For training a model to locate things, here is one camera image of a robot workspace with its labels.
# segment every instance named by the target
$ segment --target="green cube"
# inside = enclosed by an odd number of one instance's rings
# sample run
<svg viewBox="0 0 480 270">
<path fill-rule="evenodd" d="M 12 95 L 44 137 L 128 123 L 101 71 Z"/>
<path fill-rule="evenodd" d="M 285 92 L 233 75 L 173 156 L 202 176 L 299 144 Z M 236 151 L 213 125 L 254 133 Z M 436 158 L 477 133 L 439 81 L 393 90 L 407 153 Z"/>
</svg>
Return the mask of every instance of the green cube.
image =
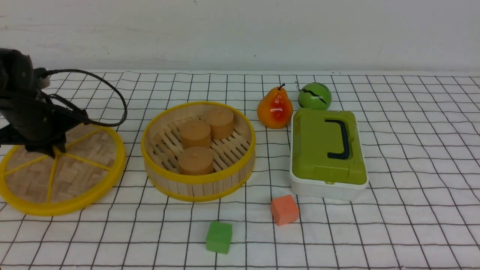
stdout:
<svg viewBox="0 0 480 270">
<path fill-rule="evenodd" d="M 228 254 L 232 241 L 232 224 L 212 221 L 208 229 L 206 246 L 208 251 Z"/>
</svg>

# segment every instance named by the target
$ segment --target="grid tablecloth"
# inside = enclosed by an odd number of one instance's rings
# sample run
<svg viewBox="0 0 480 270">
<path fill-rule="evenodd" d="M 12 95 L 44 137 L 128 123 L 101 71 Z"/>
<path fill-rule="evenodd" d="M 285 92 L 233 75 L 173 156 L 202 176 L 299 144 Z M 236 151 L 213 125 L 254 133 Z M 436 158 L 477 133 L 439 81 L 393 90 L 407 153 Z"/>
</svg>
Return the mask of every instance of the grid tablecloth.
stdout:
<svg viewBox="0 0 480 270">
<path fill-rule="evenodd" d="M 7 269 L 480 269 L 480 77 L 431 73 L 98 72 L 128 101 L 118 127 L 127 147 L 122 180 L 82 211 L 39 218 L 0 198 L 0 266 Z M 83 74 L 58 74 L 47 93 L 114 122 L 122 104 Z M 296 223 L 277 227 L 272 198 L 292 194 L 290 126 L 266 130 L 259 100 L 285 83 L 326 84 L 330 110 L 359 123 L 370 185 L 353 202 L 300 197 Z M 211 100 L 242 111 L 257 140 L 249 181 L 208 203 L 158 192 L 144 171 L 142 131 L 161 111 Z M 4 155 L 8 147 L 0 148 Z M 233 225 L 228 255 L 208 252 L 210 221 Z"/>
</svg>

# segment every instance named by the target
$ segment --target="black cable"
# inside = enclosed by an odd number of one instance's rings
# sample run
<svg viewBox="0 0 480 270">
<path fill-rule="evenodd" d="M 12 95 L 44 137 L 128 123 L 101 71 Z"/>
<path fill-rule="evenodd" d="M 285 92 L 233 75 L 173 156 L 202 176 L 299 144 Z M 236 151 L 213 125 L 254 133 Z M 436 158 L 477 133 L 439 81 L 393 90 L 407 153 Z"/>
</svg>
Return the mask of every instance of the black cable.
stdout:
<svg viewBox="0 0 480 270">
<path fill-rule="evenodd" d="M 94 121 L 94 120 L 91 120 L 87 117 L 83 117 L 83 120 L 81 120 L 82 122 L 84 123 L 90 123 L 90 124 L 95 124 L 95 125 L 98 125 L 98 126 L 108 126 L 108 127 L 115 127 L 115 126 L 119 126 L 121 125 L 123 122 L 125 122 L 125 120 L 127 119 L 127 103 L 125 102 L 125 99 L 123 98 L 122 94 L 112 85 L 110 84 L 108 81 L 106 81 L 105 79 L 103 79 L 102 77 L 96 75 L 96 74 L 93 74 L 91 72 L 88 72 L 88 71 L 83 71 L 83 70 L 79 70 L 79 69 L 57 69 L 57 70 L 49 70 L 49 71 L 46 71 L 45 73 L 41 74 L 40 77 L 42 78 L 46 78 L 48 76 L 52 76 L 54 74 L 59 74 L 59 73 L 82 73 L 82 74 L 85 74 L 85 75 L 88 75 L 88 76 L 92 76 L 94 77 L 95 79 L 101 81 L 102 83 L 108 85 L 115 93 L 117 93 L 117 95 L 119 95 L 122 103 L 123 103 L 123 115 L 122 115 L 122 118 L 120 119 L 120 121 L 118 123 L 113 123 L 113 124 L 109 124 L 109 123 L 101 123 L 101 122 L 97 122 L 97 121 Z"/>
<path fill-rule="evenodd" d="M 2 92 L 2 93 L 0 93 L 0 97 L 20 99 L 22 101 L 25 101 L 27 103 L 30 103 L 30 104 L 33 104 L 33 105 L 36 105 L 36 106 L 39 106 L 39 107 L 42 107 L 42 108 L 50 110 L 50 111 L 56 110 L 56 111 L 61 112 L 65 115 L 67 115 L 67 116 L 70 116 L 74 119 L 77 119 L 77 120 L 79 120 L 79 121 L 81 121 L 85 124 L 94 124 L 94 125 L 104 126 L 104 127 L 116 127 L 116 126 L 121 125 L 123 122 L 125 122 L 125 120 L 127 119 L 127 103 L 125 102 L 125 99 L 123 98 L 122 94 L 112 84 L 107 82 L 102 77 L 97 76 L 97 75 L 95 75 L 93 73 L 90 73 L 90 72 L 87 72 L 87 71 L 77 70 L 77 69 L 50 70 L 50 71 L 46 71 L 46 72 L 40 74 L 39 77 L 46 78 L 46 77 L 54 75 L 54 74 L 66 73 L 66 72 L 68 72 L 68 73 L 82 73 L 82 74 L 85 74 L 85 75 L 88 75 L 88 76 L 92 76 L 92 77 L 100 80 L 101 82 L 105 83 L 106 85 L 108 85 L 115 93 L 117 93 L 117 95 L 119 95 L 119 97 L 120 97 L 120 99 L 123 103 L 123 115 L 122 115 L 122 118 L 120 119 L 120 121 L 118 121 L 117 123 L 102 123 L 102 122 L 98 122 L 98 121 L 95 121 L 95 120 L 91 120 L 88 117 L 84 116 L 84 113 L 82 112 L 81 109 L 79 109 L 77 106 L 73 105 L 73 103 L 66 100 L 65 98 L 62 98 L 61 96 L 59 96 L 57 94 L 47 95 L 47 94 L 41 92 L 41 95 L 42 95 L 43 99 L 45 100 L 45 102 L 39 101 L 39 100 L 34 99 L 34 98 L 29 98 L 29 97 L 26 97 L 26 96 L 23 96 L 23 95 L 15 94 L 13 92 Z M 69 110 L 68 108 L 64 108 L 62 106 L 58 106 L 58 105 L 53 104 L 51 102 L 50 98 L 55 99 L 55 100 L 63 103 L 64 105 L 66 105 L 71 110 Z"/>
</svg>

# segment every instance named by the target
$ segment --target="yellow plastic ring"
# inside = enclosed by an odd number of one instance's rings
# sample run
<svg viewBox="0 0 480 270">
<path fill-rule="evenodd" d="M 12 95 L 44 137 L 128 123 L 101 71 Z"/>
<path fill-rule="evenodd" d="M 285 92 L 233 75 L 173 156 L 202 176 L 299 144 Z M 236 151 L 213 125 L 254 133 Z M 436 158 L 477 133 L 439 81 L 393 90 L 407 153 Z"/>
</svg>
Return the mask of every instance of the yellow plastic ring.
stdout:
<svg viewBox="0 0 480 270">
<path fill-rule="evenodd" d="M 73 198 L 70 200 L 65 200 L 62 202 L 58 203 L 33 203 L 30 201 L 26 201 L 24 199 L 21 199 L 17 197 L 15 194 L 13 194 L 10 189 L 8 188 L 5 180 L 5 176 L 10 173 L 11 171 L 14 171 L 16 169 L 6 171 L 7 169 L 7 164 L 9 163 L 10 159 L 14 155 L 14 153 L 19 150 L 23 146 L 14 146 L 10 151 L 5 155 L 3 160 L 0 162 L 0 195 L 4 198 L 4 200 L 10 204 L 14 209 L 27 214 L 27 215 L 33 215 L 33 216 L 58 216 L 58 215 L 64 215 L 68 213 L 72 213 L 78 210 L 81 210 L 98 199 L 100 199 L 102 196 L 104 196 L 114 185 L 115 183 L 120 179 L 122 176 L 123 170 L 126 166 L 126 155 L 125 155 L 125 146 L 123 144 L 123 140 L 121 136 L 115 132 L 110 127 L 98 127 L 92 132 L 89 132 L 88 134 L 82 136 L 81 138 L 77 139 L 76 141 L 72 142 L 71 145 L 89 137 L 90 135 L 93 135 L 94 133 L 97 133 L 99 131 L 105 131 L 107 134 L 110 135 L 111 139 L 113 140 L 115 147 L 116 147 L 116 156 L 115 156 L 115 161 L 114 164 L 108 168 L 108 173 L 104 177 L 103 180 L 101 180 L 97 185 L 89 189 L 87 192 Z M 29 163 L 34 163 L 36 161 L 39 161 L 44 158 L 50 158 L 48 156 L 43 156 L 41 158 L 38 158 L 36 160 L 33 160 Z M 50 182 L 49 182 L 49 187 L 48 187 L 48 192 L 51 192 L 52 189 L 52 178 L 53 174 L 50 176 Z"/>
</svg>

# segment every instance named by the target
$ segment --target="yellow rim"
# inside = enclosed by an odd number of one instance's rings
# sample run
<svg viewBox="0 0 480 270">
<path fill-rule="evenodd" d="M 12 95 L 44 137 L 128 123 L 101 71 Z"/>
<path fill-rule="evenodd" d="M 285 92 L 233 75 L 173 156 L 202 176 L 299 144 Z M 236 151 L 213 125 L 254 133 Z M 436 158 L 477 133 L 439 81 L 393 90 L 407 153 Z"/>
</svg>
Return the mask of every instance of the yellow rim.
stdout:
<svg viewBox="0 0 480 270">
<path fill-rule="evenodd" d="M 234 193 L 237 189 L 239 189 L 241 186 L 243 186 L 243 184 L 245 184 L 247 182 L 247 180 L 252 175 L 252 172 L 253 172 L 253 166 L 252 166 L 252 169 L 248 172 L 248 174 L 243 178 L 243 180 L 240 183 L 238 183 L 237 185 L 231 187 L 230 189 L 228 189 L 228 190 L 226 190 L 222 193 L 218 193 L 218 194 L 210 195 L 210 196 L 202 196 L 202 197 L 185 196 L 185 195 L 178 195 L 176 193 L 172 193 L 172 192 L 158 186 L 157 184 L 155 184 L 155 182 L 151 180 L 152 178 L 150 176 L 148 176 L 148 178 L 149 178 L 150 182 L 152 183 L 152 185 L 157 190 L 159 190 L 161 193 L 163 193 L 163 194 L 165 194 L 169 197 L 172 197 L 172 198 L 177 199 L 179 201 L 207 202 L 207 201 L 217 200 L 217 199 L 223 198 L 227 195 L 230 195 L 230 194 Z"/>
<path fill-rule="evenodd" d="M 118 179 L 121 177 L 123 169 L 126 166 L 126 156 L 125 156 L 125 146 L 123 144 L 123 140 L 121 136 L 116 133 L 112 128 L 110 127 L 98 127 L 92 132 L 89 132 L 88 134 L 78 138 L 77 140 L 73 141 L 70 143 L 67 148 L 71 147 L 72 145 L 82 141 L 83 139 L 91 136 L 92 134 L 99 132 L 101 130 L 106 131 L 112 140 L 115 143 L 116 146 L 116 157 L 115 157 L 115 162 L 112 167 L 105 167 L 103 165 L 100 165 L 98 163 L 95 163 L 90 160 L 86 160 L 81 157 L 74 156 L 75 159 L 81 160 L 83 162 L 89 163 L 94 166 L 98 166 L 102 169 L 107 169 L 108 173 L 105 176 L 105 178 L 99 182 L 96 186 L 91 188 L 89 191 L 81 194 L 80 196 L 77 196 L 71 200 L 59 202 L 59 203 L 43 203 L 43 204 L 38 204 L 38 203 L 32 203 L 23 199 L 20 199 L 17 197 L 15 194 L 13 194 L 8 186 L 6 185 L 5 182 L 5 176 L 13 171 L 16 171 L 22 167 L 28 166 L 34 162 L 38 162 L 42 159 L 49 158 L 48 156 L 43 156 L 38 159 L 35 159 L 31 162 L 28 162 L 22 166 L 19 166 L 13 170 L 10 170 L 6 172 L 7 164 L 12 158 L 13 154 L 20 149 L 21 146 L 14 146 L 10 151 L 5 155 L 3 160 L 0 162 L 0 195 L 4 198 L 4 200 L 10 204 L 13 208 L 17 209 L 20 212 L 23 212 L 27 215 L 34 215 L 34 216 L 58 216 L 58 215 L 64 215 L 68 214 L 71 212 L 75 212 L 77 210 L 80 210 L 84 207 L 89 206 L 90 204 L 94 203 L 98 199 L 100 199 L 103 195 L 105 195 L 112 187 L 113 185 L 118 181 Z M 66 155 L 69 157 L 72 157 L 72 155 L 66 153 L 62 154 Z M 53 165 L 52 165 L 52 170 L 50 173 L 50 178 L 49 178 L 49 187 L 48 187 L 48 194 L 47 194 L 47 200 L 50 198 L 50 193 L 51 193 L 51 188 L 52 188 L 52 182 L 53 182 L 53 174 L 55 171 L 55 166 L 57 164 L 59 156 L 57 155 Z"/>
<path fill-rule="evenodd" d="M 248 123 L 248 126 L 250 128 L 250 132 L 252 134 L 252 141 L 250 143 L 250 148 L 247 150 L 247 153 L 245 153 L 245 155 L 237 163 L 233 164 L 232 166 L 230 166 L 230 167 L 228 167 L 224 170 L 221 170 L 219 172 L 214 172 L 214 173 L 211 173 L 211 174 L 207 174 L 207 175 L 200 175 L 200 176 L 178 174 L 178 173 L 168 171 L 168 170 L 166 170 L 164 168 L 161 168 L 160 166 L 156 165 L 153 162 L 153 160 L 150 158 L 150 156 L 148 155 L 148 153 L 145 149 L 145 138 L 146 138 L 146 135 L 148 133 L 148 130 L 150 129 L 150 126 L 153 123 L 155 123 L 160 117 L 164 116 L 167 113 L 170 113 L 173 110 L 178 110 L 178 109 L 181 109 L 181 108 L 184 108 L 184 107 L 187 107 L 187 106 L 191 106 L 191 105 L 201 105 L 201 104 L 203 104 L 203 105 L 216 105 L 216 106 L 221 106 L 221 107 L 224 107 L 224 108 L 228 108 L 228 109 L 236 112 L 240 117 L 242 117 Z M 148 167 L 150 169 L 152 169 L 155 173 L 157 173 L 157 174 L 159 174 L 159 175 L 161 175 L 161 176 L 163 176 L 167 179 L 173 180 L 175 182 L 185 183 L 185 184 L 211 183 L 211 182 L 216 182 L 220 179 L 227 178 L 227 177 L 233 175 L 234 173 L 238 172 L 240 169 L 242 169 L 248 163 L 250 157 L 255 152 L 255 130 L 253 129 L 253 126 L 250 123 L 250 121 L 248 120 L 248 118 L 243 113 L 241 113 L 239 110 L 237 110 L 234 107 L 231 107 L 229 105 L 225 105 L 225 104 L 222 104 L 222 103 L 218 103 L 218 102 L 211 102 L 211 101 L 189 102 L 189 103 L 183 103 L 183 104 L 177 105 L 175 107 L 172 107 L 172 108 L 162 112 L 161 114 L 157 115 L 152 121 L 150 121 L 150 123 L 148 123 L 148 125 L 145 128 L 145 131 L 142 135 L 141 149 L 142 149 L 142 155 L 144 157 L 145 163 L 148 165 Z"/>
</svg>

